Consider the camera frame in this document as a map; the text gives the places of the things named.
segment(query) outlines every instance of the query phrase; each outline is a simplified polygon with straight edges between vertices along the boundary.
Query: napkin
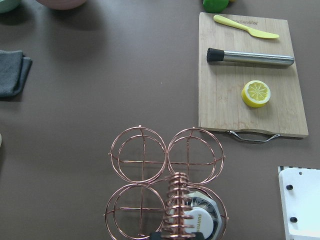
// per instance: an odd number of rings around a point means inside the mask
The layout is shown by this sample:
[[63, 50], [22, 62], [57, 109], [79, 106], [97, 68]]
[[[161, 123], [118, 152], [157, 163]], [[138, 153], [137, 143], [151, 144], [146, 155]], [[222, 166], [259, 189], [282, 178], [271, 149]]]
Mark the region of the napkin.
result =
[[21, 50], [0, 50], [0, 98], [12, 97], [20, 93], [27, 80], [32, 64]]

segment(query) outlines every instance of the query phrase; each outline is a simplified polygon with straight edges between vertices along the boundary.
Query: pink bowl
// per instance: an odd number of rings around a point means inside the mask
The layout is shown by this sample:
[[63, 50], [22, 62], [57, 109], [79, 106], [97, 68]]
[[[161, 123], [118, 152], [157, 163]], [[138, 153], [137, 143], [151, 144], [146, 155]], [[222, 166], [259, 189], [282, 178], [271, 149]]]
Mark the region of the pink bowl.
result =
[[69, 10], [79, 7], [87, 0], [36, 0], [38, 3], [55, 10]]

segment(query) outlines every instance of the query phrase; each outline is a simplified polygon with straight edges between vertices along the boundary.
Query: yellow knife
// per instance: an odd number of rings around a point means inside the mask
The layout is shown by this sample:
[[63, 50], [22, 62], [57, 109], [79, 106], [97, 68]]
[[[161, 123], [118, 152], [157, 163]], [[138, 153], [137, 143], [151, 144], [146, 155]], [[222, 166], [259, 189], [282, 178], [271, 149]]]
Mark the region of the yellow knife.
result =
[[224, 24], [224, 25], [227, 25], [230, 27], [245, 30], [250, 35], [257, 37], [257, 38], [263, 38], [263, 39], [278, 39], [279, 38], [278, 34], [266, 32], [266, 31], [260, 31], [260, 30], [254, 29], [252, 27], [242, 25], [242, 24], [237, 23], [236, 21], [230, 20], [224, 16], [214, 15], [213, 20], [216, 21], [217, 23], [220, 23], [220, 24]]

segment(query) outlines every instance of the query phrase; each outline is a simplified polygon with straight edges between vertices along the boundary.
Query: white cap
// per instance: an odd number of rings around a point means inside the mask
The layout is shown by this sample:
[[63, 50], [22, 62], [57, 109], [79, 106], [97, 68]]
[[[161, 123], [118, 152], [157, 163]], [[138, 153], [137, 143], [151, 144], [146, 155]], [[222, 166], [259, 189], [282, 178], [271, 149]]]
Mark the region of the white cap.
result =
[[186, 211], [185, 214], [193, 216], [193, 219], [184, 220], [184, 224], [193, 225], [193, 228], [184, 229], [187, 233], [201, 232], [205, 239], [210, 237], [214, 230], [214, 221], [206, 210], [194, 206], [192, 210]]

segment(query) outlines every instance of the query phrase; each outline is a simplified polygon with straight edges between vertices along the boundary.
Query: lemon half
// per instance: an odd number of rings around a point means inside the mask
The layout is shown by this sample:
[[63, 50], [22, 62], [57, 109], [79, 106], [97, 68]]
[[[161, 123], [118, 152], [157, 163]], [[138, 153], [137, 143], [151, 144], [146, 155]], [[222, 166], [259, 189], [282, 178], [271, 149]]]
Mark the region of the lemon half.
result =
[[244, 103], [248, 106], [261, 108], [269, 101], [271, 91], [263, 81], [253, 80], [244, 86], [241, 96]]

